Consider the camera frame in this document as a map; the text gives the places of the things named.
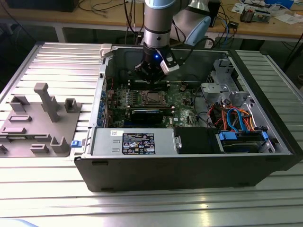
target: wooden workbench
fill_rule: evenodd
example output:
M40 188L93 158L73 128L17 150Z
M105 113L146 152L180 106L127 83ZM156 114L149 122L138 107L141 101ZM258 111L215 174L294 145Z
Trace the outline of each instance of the wooden workbench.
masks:
M106 2L106 0L92 0L94 4ZM303 32L303 23L289 25L275 18L271 18L269 23L242 23L240 22L240 14L231 12L232 5L237 0L222 0L226 14L232 21L239 23L237 34L238 38L261 39L261 40L277 40L277 41L295 41ZM113 5L123 3L122 0L113 0L109 4L101 5L107 8ZM107 10L106 16L101 16L93 12L87 12L76 8L72 13L46 11L46 10L29 10L29 9L9 9L10 14L20 23L53 26L56 29L60 42L65 42L63 27L77 28L94 28L108 30L125 30L126 19L124 7L117 6ZM81 5L83 8L90 9L89 1L85 1ZM302 10L303 6L294 5L292 10ZM142 3L136 3L136 22L139 29L142 25ZM12 19L0 6L0 23L13 23ZM224 32L220 20L216 20L215 26L208 29L207 35L216 38L220 33Z

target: blue connector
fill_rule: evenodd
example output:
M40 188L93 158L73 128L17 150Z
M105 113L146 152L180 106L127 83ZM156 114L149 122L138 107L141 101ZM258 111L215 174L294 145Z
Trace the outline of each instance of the blue connector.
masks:
M232 131L222 131L219 138L220 140L237 140L236 133Z
M71 142L71 148L81 148L82 147L82 141L80 140L73 140Z
M263 138L265 139L265 140L268 140L268 134L267 134L267 132L262 132L262 136L263 136Z

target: metal bracket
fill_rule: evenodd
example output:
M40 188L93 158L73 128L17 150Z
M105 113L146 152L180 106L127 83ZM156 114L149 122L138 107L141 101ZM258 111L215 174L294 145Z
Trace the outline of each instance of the metal bracket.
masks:
M100 57L107 58L112 55L112 44L102 44L100 49Z

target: white sticker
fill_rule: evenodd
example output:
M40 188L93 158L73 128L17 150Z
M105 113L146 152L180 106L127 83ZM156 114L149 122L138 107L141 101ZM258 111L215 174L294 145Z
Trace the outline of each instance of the white sticker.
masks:
M123 136L124 131L123 130L111 130L110 135L111 136Z

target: red cable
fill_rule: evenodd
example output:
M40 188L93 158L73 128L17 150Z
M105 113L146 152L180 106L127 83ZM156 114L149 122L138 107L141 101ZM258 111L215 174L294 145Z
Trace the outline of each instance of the red cable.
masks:
M114 85L114 78L112 78L112 86L110 87L109 91L111 91L113 89L113 85Z

